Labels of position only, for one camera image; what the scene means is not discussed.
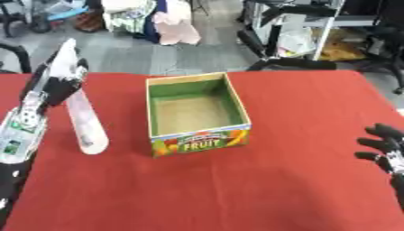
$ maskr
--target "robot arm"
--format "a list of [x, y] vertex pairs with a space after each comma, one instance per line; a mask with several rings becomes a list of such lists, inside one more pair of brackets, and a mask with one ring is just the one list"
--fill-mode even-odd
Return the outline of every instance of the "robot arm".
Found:
[[395, 189], [399, 205], [404, 211], [404, 133], [383, 124], [366, 127], [365, 130], [368, 134], [380, 137], [381, 140], [359, 138], [358, 143], [383, 154], [356, 152], [355, 156], [358, 159], [376, 162], [382, 170], [391, 175], [390, 184]]
[[23, 189], [46, 131], [46, 111], [81, 88], [86, 60], [69, 39], [35, 70], [20, 95], [20, 105], [0, 125], [0, 229]]

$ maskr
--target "pink cloth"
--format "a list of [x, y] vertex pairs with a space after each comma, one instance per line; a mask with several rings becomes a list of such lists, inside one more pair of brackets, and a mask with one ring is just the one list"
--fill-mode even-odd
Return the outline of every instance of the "pink cloth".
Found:
[[200, 36], [191, 24], [189, 4], [179, 0], [167, 0], [167, 13], [158, 12], [153, 16], [157, 32], [161, 35], [161, 45], [178, 42], [197, 44]]

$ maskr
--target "fruit label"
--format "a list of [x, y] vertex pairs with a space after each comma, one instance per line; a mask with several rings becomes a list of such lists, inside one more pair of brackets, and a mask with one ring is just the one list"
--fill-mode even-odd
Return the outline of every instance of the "fruit label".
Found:
[[247, 135], [248, 130], [198, 132], [176, 139], [155, 140], [152, 146], [155, 156], [177, 152], [198, 152], [247, 143]]

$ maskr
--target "fruit box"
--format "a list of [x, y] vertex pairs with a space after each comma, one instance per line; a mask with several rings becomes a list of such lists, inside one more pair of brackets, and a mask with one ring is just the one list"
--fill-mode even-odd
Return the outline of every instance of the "fruit box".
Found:
[[226, 73], [147, 79], [153, 156], [245, 144], [251, 128]]

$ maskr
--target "red tablecloth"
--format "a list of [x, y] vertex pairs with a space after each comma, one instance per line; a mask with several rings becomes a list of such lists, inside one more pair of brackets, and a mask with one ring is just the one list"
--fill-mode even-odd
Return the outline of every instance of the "red tablecloth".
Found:
[[[402, 231], [389, 177], [354, 158], [363, 128], [404, 119], [351, 71], [231, 73], [252, 119], [243, 147], [153, 159], [145, 76], [85, 85], [110, 146], [81, 153], [64, 106], [50, 126], [7, 231]], [[0, 78], [0, 113], [20, 76]]]

